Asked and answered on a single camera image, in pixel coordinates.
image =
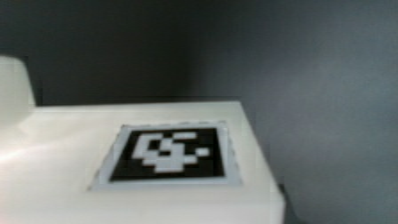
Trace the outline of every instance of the gray wall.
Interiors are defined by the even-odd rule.
[[[308,223],[398,223],[398,1],[4,1],[41,105],[242,100]]]

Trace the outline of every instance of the black square marker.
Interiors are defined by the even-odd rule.
[[[224,121],[123,125],[91,190],[242,184]]]
[[[224,177],[217,128],[134,130],[111,182]]]

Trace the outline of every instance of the white object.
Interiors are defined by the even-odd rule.
[[[2,57],[0,223],[283,223],[283,196],[239,102],[73,107],[33,102],[24,64]],[[242,185],[89,191],[123,125],[217,120],[230,129]]]

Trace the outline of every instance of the white pattern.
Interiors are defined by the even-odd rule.
[[[155,166],[155,173],[180,173],[185,171],[185,165],[198,164],[198,157],[210,155],[208,148],[196,149],[196,155],[185,155],[185,144],[173,140],[196,139],[196,132],[175,133],[173,138],[164,138],[162,133],[143,134],[134,150],[134,159],[143,159],[144,166]],[[159,151],[150,150],[152,141],[160,141]],[[169,152],[169,156],[160,156],[160,151]]]

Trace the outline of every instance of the white table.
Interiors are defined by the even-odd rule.
[[[31,92],[25,84],[9,91]],[[0,223],[283,223],[283,196],[239,102],[18,108],[0,132]],[[123,125],[219,120],[240,185],[89,190]]]

